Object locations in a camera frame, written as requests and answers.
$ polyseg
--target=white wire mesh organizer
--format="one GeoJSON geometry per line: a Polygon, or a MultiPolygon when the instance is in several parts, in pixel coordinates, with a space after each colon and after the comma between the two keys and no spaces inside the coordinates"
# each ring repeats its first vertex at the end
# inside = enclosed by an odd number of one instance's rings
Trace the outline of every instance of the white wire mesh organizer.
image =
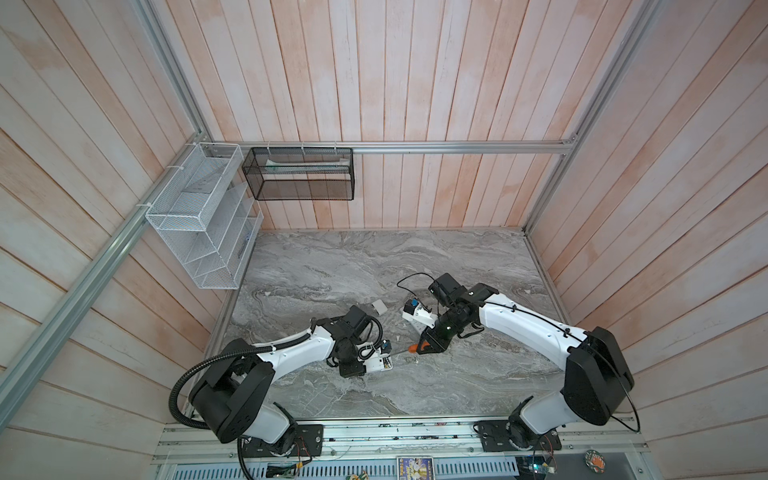
{"type": "Polygon", "coordinates": [[[203,231],[243,163],[237,144],[198,144],[147,211],[157,230],[203,231]]]}
{"type": "Polygon", "coordinates": [[[237,145],[197,145],[147,213],[200,288],[240,285],[263,221],[261,212],[248,216],[253,198],[246,182],[227,189],[242,161],[237,145]]]}

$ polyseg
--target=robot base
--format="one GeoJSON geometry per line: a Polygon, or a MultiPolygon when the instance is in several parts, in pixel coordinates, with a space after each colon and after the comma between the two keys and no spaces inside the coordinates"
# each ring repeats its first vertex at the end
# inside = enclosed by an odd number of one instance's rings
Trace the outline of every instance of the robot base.
{"type": "MultiPolygon", "coordinates": [[[[300,447],[299,456],[319,457],[323,451],[323,425],[298,425],[296,427],[296,444],[300,447]]],[[[245,458],[279,458],[270,452],[269,444],[261,439],[251,438],[250,442],[243,445],[243,457],[245,458]]],[[[296,456],[294,447],[288,456],[296,456]]]]}
{"type": "MultiPolygon", "coordinates": [[[[508,426],[508,420],[482,420],[475,423],[475,430],[480,435],[483,452],[520,451],[511,440],[508,426]]],[[[541,437],[538,445],[536,445],[536,450],[538,452],[548,452],[550,449],[550,442],[552,444],[552,449],[554,450],[563,448],[557,431],[552,429],[541,437]]]]}

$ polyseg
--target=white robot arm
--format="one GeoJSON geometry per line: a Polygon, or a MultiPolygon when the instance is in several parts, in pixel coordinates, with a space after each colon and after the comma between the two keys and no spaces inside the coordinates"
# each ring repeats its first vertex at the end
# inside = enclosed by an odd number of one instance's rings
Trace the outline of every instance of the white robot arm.
{"type": "Polygon", "coordinates": [[[357,306],[345,316],[313,319],[306,331],[276,342],[248,345],[243,339],[235,339],[221,354],[179,379],[171,390],[170,412],[184,425],[212,430],[222,443],[252,437],[263,440],[274,455],[285,455],[293,447],[296,423],[279,405],[263,405],[270,385],[319,360],[338,367],[343,377],[389,370],[391,349],[389,341],[383,339],[379,321],[357,306]],[[372,323],[378,326],[379,333],[369,342],[361,335],[372,323]],[[177,402],[184,383],[206,368],[189,395],[190,403],[204,420],[200,422],[183,415],[177,402]]]}
{"type": "Polygon", "coordinates": [[[487,327],[540,352],[565,371],[562,389],[528,398],[510,415],[510,440],[519,449],[529,449],[540,435],[579,419],[604,425],[634,386],[615,338],[605,329],[587,332],[565,325],[483,283],[467,290],[447,273],[429,291],[448,309],[438,317],[418,299],[406,302],[403,318],[424,329],[412,352],[444,352],[453,336],[466,338],[487,327]],[[475,330],[464,334],[467,326],[475,330]]]}

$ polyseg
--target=small object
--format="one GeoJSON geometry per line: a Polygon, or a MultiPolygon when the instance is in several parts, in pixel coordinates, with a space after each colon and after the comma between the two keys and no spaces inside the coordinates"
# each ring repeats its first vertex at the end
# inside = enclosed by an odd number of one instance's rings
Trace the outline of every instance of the small object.
{"type": "Polygon", "coordinates": [[[584,463],[595,473],[605,472],[605,457],[600,455],[597,450],[587,450],[587,453],[584,454],[584,463]]]}
{"type": "Polygon", "coordinates": [[[434,480],[432,458],[397,458],[397,480],[434,480]]]}
{"type": "Polygon", "coordinates": [[[384,339],[384,340],[382,340],[382,345],[379,347],[379,349],[381,349],[381,353],[382,354],[384,354],[384,353],[391,353],[392,352],[392,343],[389,340],[384,339]]]}
{"type": "Polygon", "coordinates": [[[415,298],[411,298],[410,300],[406,300],[406,303],[402,306],[402,311],[413,315],[417,306],[419,306],[419,301],[415,298]]]}
{"type": "Polygon", "coordinates": [[[378,299],[377,301],[371,303],[371,305],[373,305],[373,308],[376,309],[376,312],[379,315],[383,315],[384,313],[386,313],[386,310],[387,310],[386,305],[384,305],[384,302],[381,301],[381,299],[378,299]]]}

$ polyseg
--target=marble floor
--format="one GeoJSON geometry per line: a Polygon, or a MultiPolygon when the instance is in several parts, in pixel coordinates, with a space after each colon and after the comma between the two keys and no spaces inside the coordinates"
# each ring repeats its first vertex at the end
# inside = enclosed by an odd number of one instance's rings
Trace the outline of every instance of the marble floor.
{"type": "MultiPolygon", "coordinates": [[[[525,397],[562,386],[548,359],[489,330],[454,338],[445,353],[408,353],[419,333],[400,317],[409,297],[396,287],[410,273],[448,272],[467,287],[498,288],[557,318],[520,233],[513,230],[408,230],[260,233],[224,342],[280,339],[315,316],[358,305],[379,318],[392,341],[393,369],[343,379],[316,362],[275,382],[267,396],[297,418],[390,415],[508,415],[525,397]],[[371,302],[389,309],[377,315],[371,302]]],[[[431,280],[404,285],[428,305],[431,280]]]]}

